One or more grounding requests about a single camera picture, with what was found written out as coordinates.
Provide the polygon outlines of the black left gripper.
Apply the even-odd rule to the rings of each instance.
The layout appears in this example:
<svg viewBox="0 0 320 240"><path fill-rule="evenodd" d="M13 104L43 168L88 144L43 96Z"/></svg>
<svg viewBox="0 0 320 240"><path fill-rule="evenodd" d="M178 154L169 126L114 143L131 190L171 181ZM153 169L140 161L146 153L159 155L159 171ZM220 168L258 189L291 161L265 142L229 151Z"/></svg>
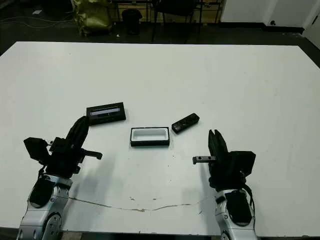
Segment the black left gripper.
<svg viewBox="0 0 320 240"><path fill-rule="evenodd" d="M86 157L102 159L103 154L97 151L90 151L82 148L88 135L89 118L80 117L69 130L66 138L56 137L49 149L51 155L45 172L70 179L73 174L78 174Z"/></svg>

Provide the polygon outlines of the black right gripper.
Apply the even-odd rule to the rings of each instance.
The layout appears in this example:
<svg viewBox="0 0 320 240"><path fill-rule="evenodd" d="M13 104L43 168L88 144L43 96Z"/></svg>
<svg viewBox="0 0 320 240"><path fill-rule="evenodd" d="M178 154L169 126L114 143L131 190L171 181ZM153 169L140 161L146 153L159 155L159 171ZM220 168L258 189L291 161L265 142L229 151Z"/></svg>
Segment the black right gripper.
<svg viewBox="0 0 320 240"><path fill-rule="evenodd" d="M218 192L241 188L248 176L248 152L228 152L227 144L217 129L208 133L208 148L210 155L194 156L192 163L208 164L210 187Z"/></svg>

